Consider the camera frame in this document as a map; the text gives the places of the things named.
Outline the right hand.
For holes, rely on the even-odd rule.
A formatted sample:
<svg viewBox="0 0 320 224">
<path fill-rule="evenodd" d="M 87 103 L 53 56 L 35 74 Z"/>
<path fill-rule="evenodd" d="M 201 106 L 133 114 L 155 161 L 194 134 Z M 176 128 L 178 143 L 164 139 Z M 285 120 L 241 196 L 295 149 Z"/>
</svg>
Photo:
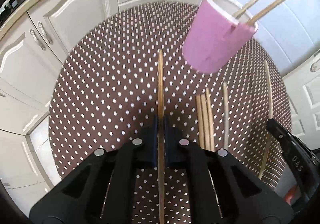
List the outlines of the right hand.
<svg viewBox="0 0 320 224">
<path fill-rule="evenodd" d="M 284 196 L 284 201 L 289 205 L 293 204 L 297 198 L 301 196 L 300 188 L 298 185 L 292 186 Z"/>
</svg>

